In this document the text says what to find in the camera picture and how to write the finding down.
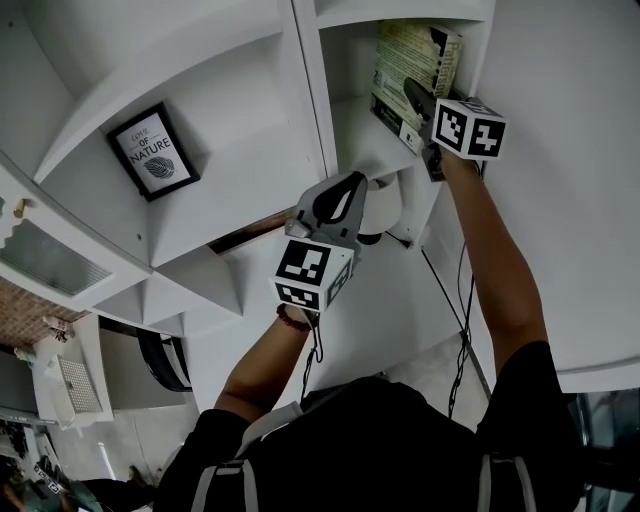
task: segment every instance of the picture frame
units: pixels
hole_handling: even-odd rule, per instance
[[[200,180],[162,102],[109,132],[107,139],[147,201]]]

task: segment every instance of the cable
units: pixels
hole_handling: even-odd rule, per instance
[[[487,162],[484,161],[482,162],[481,165],[478,165],[478,163],[474,160],[473,163],[475,164],[476,170],[480,175],[480,180],[484,183],[484,174],[485,174]],[[390,237],[395,238],[405,248],[409,248],[411,246],[411,242],[408,242],[406,240],[401,240],[398,237],[389,233],[388,231],[386,231],[386,233]],[[464,375],[464,363],[467,361],[467,358],[469,357],[469,353],[470,353],[469,349],[471,348],[471,342],[472,342],[470,316],[471,316],[471,303],[473,301],[473,290],[475,288],[475,276],[473,275],[473,273],[471,274],[471,287],[469,289],[469,298],[467,299],[466,310],[464,307],[464,303],[462,301],[462,292],[460,291],[460,276],[462,274],[462,261],[464,260],[464,251],[466,248],[467,248],[467,242],[465,241],[464,244],[462,245],[462,250],[460,251],[460,259],[458,261],[458,275],[456,277],[456,288],[458,291],[458,299],[460,301],[460,309],[462,310],[462,313],[464,315],[464,326],[462,325],[462,322],[460,321],[460,317],[458,316],[458,313],[456,312],[456,309],[453,306],[451,299],[449,298],[449,294],[446,292],[442,282],[440,281],[440,277],[438,277],[438,274],[435,268],[431,264],[429,257],[424,252],[424,249],[422,248],[420,249],[420,251],[422,252],[422,255],[424,256],[424,259],[427,261],[427,264],[431,269],[431,272],[433,273],[433,276],[436,278],[436,281],[438,281],[438,285],[440,285],[440,289],[442,290],[442,293],[447,299],[447,302],[449,303],[449,307],[451,308],[451,311],[453,311],[453,314],[455,315],[458,325],[460,326],[460,329],[461,329],[460,337],[462,338],[462,346],[460,347],[460,351],[458,352],[458,357],[456,358],[456,366],[457,366],[456,377],[451,386],[451,392],[449,393],[449,406],[448,406],[449,419],[453,417],[453,409],[456,404],[458,389],[460,388],[460,384],[462,384],[462,376]]]
[[[405,249],[408,249],[409,247],[411,247],[411,242],[409,240],[401,240],[397,236],[392,235],[391,233],[389,233],[388,231],[385,231],[385,233],[387,235],[389,235],[391,238],[393,238],[394,240],[397,240],[398,242],[400,242]]]
[[[313,348],[309,351],[309,355],[307,356],[307,365],[304,369],[304,376],[302,377],[302,395],[300,396],[300,403],[302,403],[302,400],[307,393],[307,384],[309,383],[309,375],[311,374],[314,356],[318,364],[324,360],[324,347],[322,346],[322,337],[320,336],[320,314],[318,314],[316,319],[317,322],[315,327],[311,328],[311,332],[313,333]]]

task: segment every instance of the bracelet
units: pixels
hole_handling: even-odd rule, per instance
[[[297,320],[294,320],[289,315],[287,315],[287,312],[284,310],[285,306],[286,304],[280,304],[278,306],[278,309],[276,309],[280,320],[282,320],[289,327],[296,329],[297,331],[309,332],[311,330],[311,326],[306,322],[298,322]]]

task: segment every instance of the white shelf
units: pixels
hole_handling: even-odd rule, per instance
[[[202,179],[149,204],[151,266],[290,208],[317,183],[288,124],[254,134],[196,163]]]
[[[227,264],[208,247],[159,267],[144,282],[98,304],[96,309],[124,323],[156,329],[163,325],[167,328],[167,321],[182,319],[189,311],[206,312],[204,316],[189,315],[190,327],[194,319],[201,326],[213,327],[228,318],[241,318]]]
[[[318,27],[393,18],[457,18],[485,21],[492,9],[460,0],[315,0]]]
[[[410,167],[413,153],[369,111],[370,96],[331,105],[340,172],[358,171],[375,179]]]
[[[78,100],[34,181],[42,183],[93,131],[151,89],[227,50],[281,31],[273,4],[244,1],[201,17],[144,48]]]

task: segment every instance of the black and white marker cube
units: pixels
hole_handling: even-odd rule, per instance
[[[431,138],[461,158],[500,158],[507,120],[480,103],[439,99]]]
[[[354,251],[284,236],[271,286],[276,297],[293,306],[324,312],[353,273]]]

